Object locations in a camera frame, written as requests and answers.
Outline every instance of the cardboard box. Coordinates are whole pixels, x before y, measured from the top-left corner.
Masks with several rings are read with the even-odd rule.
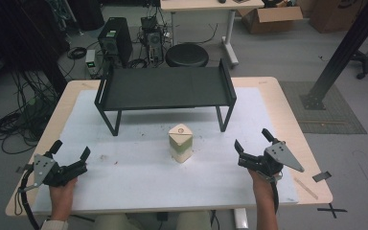
[[[297,4],[300,6],[304,18],[309,18],[311,16],[317,1],[318,0],[297,0]]]
[[[319,33],[348,31],[367,0],[318,1],[310,16],[310,24]]]
[[[303,19],[300,7],[254,9],[239,13],[251,34],[289,31],[294,20]]]

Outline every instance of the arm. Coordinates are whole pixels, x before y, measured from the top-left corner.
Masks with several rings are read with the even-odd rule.
[[[68,227],[67,220],[73,206],[74,187],[77,178],[70,180],[65,186],[50,187],[50,198],[52,200],[52,216],[49,221],[44,222],[42,230],[65,230]]]
[[[277,218],[274,212],[273,191],[271,185],[256,172],[248,170],[253,178],[253,192],[257,205],[257,230],[277,230]]]

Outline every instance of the black shelf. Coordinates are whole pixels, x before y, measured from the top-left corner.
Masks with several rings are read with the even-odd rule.
[[[214,106],[221,131],[225,131],[236,102],[227,64],[218,67],[116,69],[101,79],[95,106],[114,136],[118,135],[123,110]],[[225,121],[220,106],[228,106]],[[115,128],[105,111],[118,111]]]

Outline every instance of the black stool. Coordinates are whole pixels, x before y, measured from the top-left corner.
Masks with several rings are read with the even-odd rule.
[[[170,67],[204,67],[208,60],[208,53],[195,44],[174,45],[166,53]]]

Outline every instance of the gray mat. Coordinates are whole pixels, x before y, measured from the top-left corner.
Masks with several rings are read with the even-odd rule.
[[[280,81],[280,85],[304,133],[367,134],[335,85],[322,101],[326,106],[325,110],[305,109],[300,100],[300,95],[307,95],[314,82]]]

